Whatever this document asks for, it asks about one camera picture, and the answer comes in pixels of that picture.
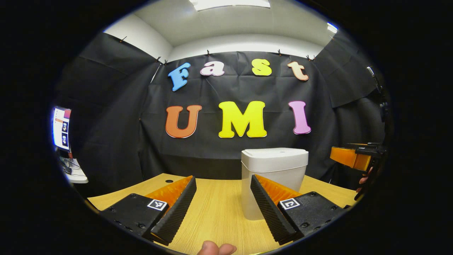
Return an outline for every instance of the white wall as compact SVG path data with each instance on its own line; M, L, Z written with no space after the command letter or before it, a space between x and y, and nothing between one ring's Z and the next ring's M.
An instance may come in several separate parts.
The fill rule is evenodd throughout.
M104 33L111 34L117 38L148 53L154 58L161 57L160 62L169 59L173 46L162 37L159 32L146 24L141 18L131 14L115 22L108 27Z
M324 47L298 39L268 34L234 34L192 41L174 47L169 62L191 56L227 51L265 51L280 52L310 58L316 56Z
M216 36L192 41L173 47L159 32L145 23L142 19L131 14L112 24L105 31L143 50L154 58L161 57L160 62L173 61L186 57L209 53L228 51L264 51L294 56L309 56L313 58L324 47L284 36L268 34L233 34Z

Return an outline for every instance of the black backdrop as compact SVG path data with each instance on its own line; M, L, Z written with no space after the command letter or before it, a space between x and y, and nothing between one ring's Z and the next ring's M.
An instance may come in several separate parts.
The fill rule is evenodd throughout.
M63 70L55 104L72 109L69 142L97 196L143 181L137 154L140 109L159 63L111 35L98 35Z
M366 70L368 60L341 32L334 38L315 60L226 52L159 67L135 46L99 34L66 66L57 86L55 103L72 109L70 144L89 180L78 189L86 196L97 196L164 172L240 179L241 151L270 147L303 148L309 151L307 175L355 189L361 173L331 160L330 149L346 142L380 142L384 129L376 86ZM253 59L268 60L272 74L254 75ZM210 61L223 62L225 74L201 75L200 69ZM287 66L292 61L305 67L307 81L294 76ZM188 83L172 91L168 73L185 62L191 64ZM222 110L218 105L224 101L235 102L242 112L251 101L264 102L267 136L219 138ZM291 101L306 103L310 133L293 133ZM185 108L194 104L202 106L195 133L184 139L170 137L165 132L166 108L184 108L178 126L185 128Z

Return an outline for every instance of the letter m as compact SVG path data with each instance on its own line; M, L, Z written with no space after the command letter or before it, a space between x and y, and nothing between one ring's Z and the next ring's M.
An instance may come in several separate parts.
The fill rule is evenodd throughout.
M265 104L262 101L252 101L247 106L244 114L234 102L222 102L219 108L223 111L222 131L219 132L221 138L232 138L234 132L231 130L231 124L237 134L242 137L250 124L248 137L265 137L267 135L263 124L263 108Z

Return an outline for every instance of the wooden table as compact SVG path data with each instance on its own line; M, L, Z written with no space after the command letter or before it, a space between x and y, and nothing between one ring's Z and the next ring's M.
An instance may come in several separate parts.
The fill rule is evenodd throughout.
M136 193L147 195L181 176L161 174L134 186L110 194L90 197L88 200L104 210L125 196ZM274 250L281 245L274 241L265 220L249 221L241 207L241 180L196 179L197 192L173 242L168 248L186 254L196 254L203 241L211 240L219 246L230 243L237 247L235 254L248 255ZM353 205L356 192L304 177L300 193L311 191L323 195L340 207Z

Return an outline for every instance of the finger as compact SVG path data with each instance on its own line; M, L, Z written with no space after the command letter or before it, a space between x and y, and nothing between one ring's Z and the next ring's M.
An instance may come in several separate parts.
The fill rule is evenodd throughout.
M219 255L219 247L213 241L204 241L197 255Z
M219 255L231 255L237 250L236 246L231 244L223 244L219 248Z
M363 177L362 179L359 180L359 184L363 184L368 180L368 176Z

